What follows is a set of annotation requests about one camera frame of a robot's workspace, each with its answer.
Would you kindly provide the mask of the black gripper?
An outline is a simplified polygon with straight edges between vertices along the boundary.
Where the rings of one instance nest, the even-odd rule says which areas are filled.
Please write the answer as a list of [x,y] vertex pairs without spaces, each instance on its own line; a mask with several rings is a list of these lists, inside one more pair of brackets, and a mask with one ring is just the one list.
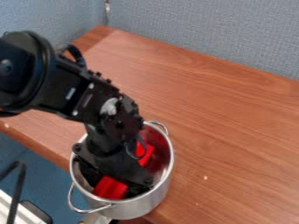
[[74,144],[80,183],[91,193],[104,176],[128,184],[126,199],[138,197],[151,190],[154,176],[137,162],[137,144],[138,142],[120,144],[111,152],[100,151],[91,142]]

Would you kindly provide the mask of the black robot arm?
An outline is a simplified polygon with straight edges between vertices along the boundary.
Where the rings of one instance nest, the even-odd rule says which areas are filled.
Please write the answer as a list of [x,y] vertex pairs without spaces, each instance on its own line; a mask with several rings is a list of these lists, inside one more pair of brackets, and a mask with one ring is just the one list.
[[135,100],[110,79],[88,69],[80,49],[55,50],[34,31],[0,36],[0,117],[35,109],[83,123],[87,138],[72,151],[91,186],[111,177],[128,186],[127,196],[154,187],[154,175],[141,165],[145,118]]

